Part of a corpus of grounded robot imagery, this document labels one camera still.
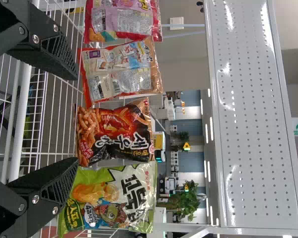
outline green plant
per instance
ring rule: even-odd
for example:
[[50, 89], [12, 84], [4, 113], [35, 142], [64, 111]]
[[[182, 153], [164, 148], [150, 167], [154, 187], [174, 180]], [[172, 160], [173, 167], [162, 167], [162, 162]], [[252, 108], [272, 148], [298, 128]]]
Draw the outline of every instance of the green plant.
[[181, 141], [188, 141], [189, 140], [189, 133], [187, 131], [182, 131], [176, 134]]
[[167, 203], [157, 203], [157, 206], [165, 207], [167, 210], [175, 210], [180, 219], [188, 216], [188, 221], [192, 221], [195, 218], [193, 213], [200, 205], [197, 197], [197, 186], [198, 184], [194, 183], [193, 180], [186, 181], [181, 192], [170, 197]]

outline nutrition label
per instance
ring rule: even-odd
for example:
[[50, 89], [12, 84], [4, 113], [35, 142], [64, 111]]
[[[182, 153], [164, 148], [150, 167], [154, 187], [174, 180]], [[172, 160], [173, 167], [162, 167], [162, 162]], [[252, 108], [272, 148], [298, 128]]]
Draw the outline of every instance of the nutrition label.
[[92, 77], [88, 79], [89, 84], [89, 92], [90, 92], [90, 99], [92, 101], [99, 100], [104, 98], [102, 94], [99, 92], [100, 84], [99, 84], [99, 77]]
[[106, 30], [106, 10], [92, 9], [92, 25], [95, 32]]
[[135, 10], [118, 9], [117, 31], [151, 35], [153, 16]]
[[124, 93], [151, 89], [150, 68], [137, 68], [115, 73], [120, 91]]

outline green snack bag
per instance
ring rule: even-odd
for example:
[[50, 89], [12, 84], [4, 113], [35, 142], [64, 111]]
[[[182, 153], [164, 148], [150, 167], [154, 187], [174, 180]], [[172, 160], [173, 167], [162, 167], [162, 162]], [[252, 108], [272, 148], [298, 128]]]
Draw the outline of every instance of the green snack bag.
[[79, 168], [59, 216], [60, 237], [99, 228], [152, 233], [156, 181], [156, 162], [98, 171]]

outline black bracket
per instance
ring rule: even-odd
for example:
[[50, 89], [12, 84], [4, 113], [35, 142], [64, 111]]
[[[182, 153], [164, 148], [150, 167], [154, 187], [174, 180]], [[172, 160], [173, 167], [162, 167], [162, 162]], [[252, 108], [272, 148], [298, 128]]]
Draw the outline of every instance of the black bracket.
[[0, 0], [0, 56], [3, 53], [61, 78], [78, 79], [60, 26], [28, 0]]
[[31, 237], [59, 214], [77, 168], [77, 158], [67, 158], [7, 185], [0, 182], [0, 238]]

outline barcode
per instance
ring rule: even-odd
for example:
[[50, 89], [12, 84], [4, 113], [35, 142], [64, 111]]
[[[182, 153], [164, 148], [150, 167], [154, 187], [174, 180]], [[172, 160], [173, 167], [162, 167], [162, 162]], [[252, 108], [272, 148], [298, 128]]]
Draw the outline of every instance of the barcode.
[[113, 82], [115, 94], [120, 93], [120, 87], [118, 82]]

